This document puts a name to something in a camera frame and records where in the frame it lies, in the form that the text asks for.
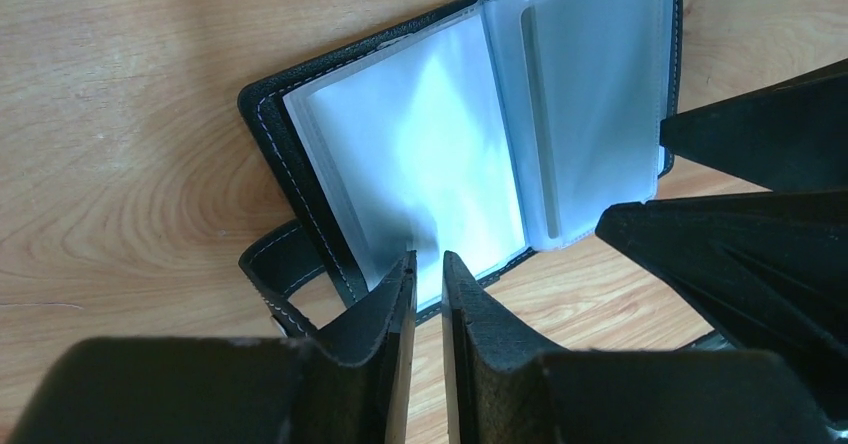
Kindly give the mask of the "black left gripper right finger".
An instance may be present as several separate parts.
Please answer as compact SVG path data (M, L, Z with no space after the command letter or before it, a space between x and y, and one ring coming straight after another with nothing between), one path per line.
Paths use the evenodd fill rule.
M453 443L831 443L811 394L766 351L575 351L443 258Z

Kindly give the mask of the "black leather card holder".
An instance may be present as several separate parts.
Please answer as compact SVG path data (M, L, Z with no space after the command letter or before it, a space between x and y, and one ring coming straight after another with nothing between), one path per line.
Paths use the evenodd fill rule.
M246 86L238 109L295 213L240 265L285 336L319 275L343 303L417 255L417 318L442 258L490 284L646 201L674 156L681 0L456 0Z

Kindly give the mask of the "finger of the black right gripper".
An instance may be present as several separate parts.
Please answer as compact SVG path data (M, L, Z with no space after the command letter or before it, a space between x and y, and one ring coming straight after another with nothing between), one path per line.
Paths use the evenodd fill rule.
M663 120L673 154L772 191L847 186L847 62Z
M595 233L735 347L780 355L828 419L846 419L845 191L616 204Z

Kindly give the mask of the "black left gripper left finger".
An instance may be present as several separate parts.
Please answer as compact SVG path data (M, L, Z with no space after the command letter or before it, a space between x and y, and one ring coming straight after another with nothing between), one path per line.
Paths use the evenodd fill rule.
M49 369L13 443L401 443L417 262L308 337L98 337Z

